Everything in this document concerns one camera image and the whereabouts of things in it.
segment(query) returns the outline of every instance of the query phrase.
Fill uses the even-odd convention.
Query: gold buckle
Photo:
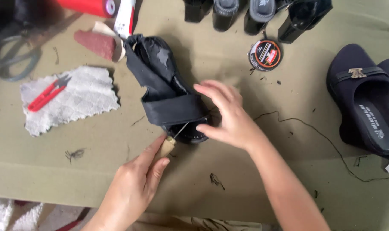
[[[351,78],[365,78],[367,75],[363,74],[361,71],[362,68],[351,68],[348,70],[348,73],[352,73]]]

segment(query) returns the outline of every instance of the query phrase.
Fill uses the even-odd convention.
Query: scissors
[[[31,112],[37,112],[55,96],[57,96],[59,92],[63,91],[68,85],[69,80],[72,78],[68,76],[69,75],[65,75],[61,78],[58,78],[51,85],[49,85],[49,87],[47,87],[38,97],[36,97],[36,99],[33,100],[33,102],[31,102],[31,104],[29,104],[28,110]]]
[[[1,40],[0,51],[5,45],[14,41],[16,43],[7,51],[3,58],[0,58],[0,78],[5,81],[15,82],[29,75],[40,60],[40,56],[42,54],[40,50],[41,46],[76,21],[80,16],[82,16],[82,14],[83,13],[80,12],[74,13],[42,33],[37,32],[27,35],[11,36]],[[32,49],[23,55],[17,55],[24,45],[28,45],[28,47],[32,47]],[[12,76],[9,72],[9,68],[12,65],[27,59],[30,59],[30,61],[25,69],[20,74]]]

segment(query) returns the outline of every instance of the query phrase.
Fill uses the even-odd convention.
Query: shoe polish tin
[[[262,39],[251,47],[247,55],[251,65],[257,70],[271,71],[280,64],[283,53],[276,42]]]

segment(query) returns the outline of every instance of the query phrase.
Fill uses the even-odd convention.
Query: hand
[[[194,89],[212,99],[222,115],[222,126],[212,127],[200,124],[199,132],[221,142],[249,151],[253,143],[259,142],[265,135],[243,109],[243,97],[233,86],[224,85],[215,80],[195,84]]]
[[[125,231],[140,217],[153,199],[170,162],[168,158],[161,158],[151,166],[165,139],[166,134],[161,135],[143,153],[119,167],[99,210],[84,231]]]

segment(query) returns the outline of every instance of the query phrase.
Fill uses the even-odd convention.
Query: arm
[[[242,107],[242,97],[231,86],[203,81],[194,88],[212,99],[222,115],[222,126],[197,126],[212,139],[246,150],[260,173],[274,213],[284,231],[329,231],[324,217],[294,172]]]
[[[152,201],[168,158],[151,163],[166,135],[161,135],[143,153],[122,165],[98,211],[81,231],[125,231]]]

